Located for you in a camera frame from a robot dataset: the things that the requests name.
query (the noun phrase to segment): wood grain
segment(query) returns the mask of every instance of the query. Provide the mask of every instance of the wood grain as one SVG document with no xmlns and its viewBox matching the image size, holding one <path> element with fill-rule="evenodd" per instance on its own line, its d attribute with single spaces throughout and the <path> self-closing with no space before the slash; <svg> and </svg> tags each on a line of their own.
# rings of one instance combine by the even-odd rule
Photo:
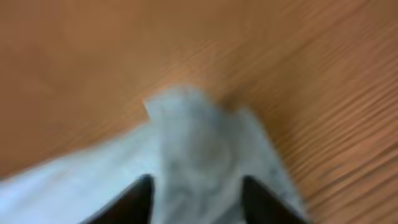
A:
<svg viewBox="0 0 398 224">
<path fill-rule="evenodd" d="M 133 128 L 144 98 L 192 84 L 255 111 L 316 223 L 397 223 L 397 9 L 2 0 L 0 174 Z"/>
</svg>

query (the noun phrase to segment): brown background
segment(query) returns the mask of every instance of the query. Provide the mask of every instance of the brown background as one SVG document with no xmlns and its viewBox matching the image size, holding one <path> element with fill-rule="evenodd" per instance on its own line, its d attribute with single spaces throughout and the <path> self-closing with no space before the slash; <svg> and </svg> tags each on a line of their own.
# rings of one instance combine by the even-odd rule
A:
<svg viewBox="0 0 398 224">
<path fill-rule="evenodd" d="M 1 176 L 192 83 L 249 105 L 317 223 L 398 223 L 396 0 L 0 0 Z"/>
</svg>

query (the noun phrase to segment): white cloth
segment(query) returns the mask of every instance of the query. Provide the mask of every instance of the white cloth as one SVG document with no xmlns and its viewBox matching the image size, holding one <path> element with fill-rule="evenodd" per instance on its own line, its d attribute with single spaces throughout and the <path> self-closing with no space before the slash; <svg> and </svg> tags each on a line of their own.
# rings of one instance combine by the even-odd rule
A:
<svg viewBox="0 0 398 224">
<path fill-rule="evenodd" d="M 150 122 L 100 146 L 0 183 L 0 223 L 80 223 L 142 174 L 155 178 L 152 223 L 244 223 L 241 177 L 257 177 L 305 217 L 301 198 L 259 122 L 226 114 L 200 91 L 146 101 Z"/>
</svg>

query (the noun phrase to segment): fabric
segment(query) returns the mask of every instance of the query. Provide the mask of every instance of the fabric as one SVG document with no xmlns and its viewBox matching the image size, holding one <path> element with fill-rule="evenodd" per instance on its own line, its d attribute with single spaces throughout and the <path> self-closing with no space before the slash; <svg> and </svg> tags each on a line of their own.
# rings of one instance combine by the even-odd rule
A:
<svg viewBox="0 0 398 224">
<path fill-rule="evenodd" d="M 226 114 L 178 87 L 146 101 L 150 122 L 1 182 L 1 223 L 79 223 L 143 174 L 155 178 L 152 223 L 244 223 L 252 175 L 306 217 L 300 195 L 248 109 Z"/>
</svg>

